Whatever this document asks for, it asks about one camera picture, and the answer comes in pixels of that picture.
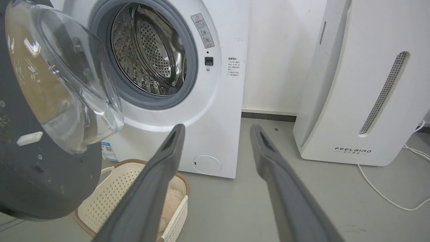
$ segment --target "white front-loading washing machine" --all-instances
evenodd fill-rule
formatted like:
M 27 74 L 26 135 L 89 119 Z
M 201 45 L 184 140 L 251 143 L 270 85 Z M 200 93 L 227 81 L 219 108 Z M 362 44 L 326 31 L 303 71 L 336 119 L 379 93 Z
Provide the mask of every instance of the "white front-loading washing machine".
M 105 159 L 151 158 L 186 126 L 180 171 L 235 178 L 248 0 L 51 0 L 103 43 L 125 124 Z

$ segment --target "brand logo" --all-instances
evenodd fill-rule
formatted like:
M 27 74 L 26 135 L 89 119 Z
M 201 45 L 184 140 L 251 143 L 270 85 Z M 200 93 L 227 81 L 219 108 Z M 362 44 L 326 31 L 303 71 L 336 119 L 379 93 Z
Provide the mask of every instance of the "brand logo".
M 351 148 L 340 148 L 340 147 L 336 147 L 335 151 L 353 151 L 353 152 L 365 152 L 365 153 L 372 152 L 369 149 L 351 149 Z

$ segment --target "white air purifier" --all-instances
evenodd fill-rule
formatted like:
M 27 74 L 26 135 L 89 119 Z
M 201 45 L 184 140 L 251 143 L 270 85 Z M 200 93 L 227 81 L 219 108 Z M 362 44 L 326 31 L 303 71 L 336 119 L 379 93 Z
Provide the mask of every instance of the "white air purifier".
M 302 158 L 384 166 L 430 109 L 430 1 L 328 0 L 294 126 Z

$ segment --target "air vent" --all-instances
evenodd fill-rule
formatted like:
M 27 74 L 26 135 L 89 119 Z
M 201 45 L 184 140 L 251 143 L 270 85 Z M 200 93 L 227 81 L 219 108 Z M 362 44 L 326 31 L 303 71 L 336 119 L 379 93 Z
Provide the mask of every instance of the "air vent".
M 324 21 L 324 27 L 322 28 L 322 32 L 321 32 L 321 38 L 319 38 L 319 45 L 321 45 L 321 42 L 323 41 L 323 37 L 324 37 L 324 31 L 326 31 L 326 21 Z
M 385 85 L 382 88 L 382 91 L 379 94 L 379 97 L 376 100 L 375 105 L 370 111 L 370 114 L 367 117 L 366 122 L 364 123 L 363 127 L 361 127 L 359 135 L 366 134 L 369 131 L 370 127 L 372 126 L 373 122 L 375 121 L 376 117 L 381 111 L 384 103 L 386 102 L 387 97 L 393 88 L 393 85 L 395 84 L 396 80 L 399 79 L 400 77 L 399 73 L 404 68 L 403 64 L 405 63 L 405 59 L 407 56 L 408 56 L 408 53 L 406 51 L 403 51 L 397 55 L 396 60 L 394 61 L 393 67 L 391 68 L 390 74 L 388 75 L 387 81 L 385 81 Z

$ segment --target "beige plastic basket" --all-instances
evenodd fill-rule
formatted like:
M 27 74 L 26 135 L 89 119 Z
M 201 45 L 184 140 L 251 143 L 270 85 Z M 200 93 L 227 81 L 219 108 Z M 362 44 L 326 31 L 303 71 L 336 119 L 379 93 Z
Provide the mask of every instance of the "beige plastic basket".
M 111 173 L 96 187 L 90 197 L 75 210 L 73 213 L 75 222 L 94 237 L 145 165 L 146 162 L 133 159 L 103 169 L 101 174 L 108 171 Z M 176 241 L 187 218 L 188 196 L 190 195 L 187 180 L 177 173 L 170 180 L 169 188 L 180 191 L 184 195 L 184 199 L 179 204 L 158 242 Z

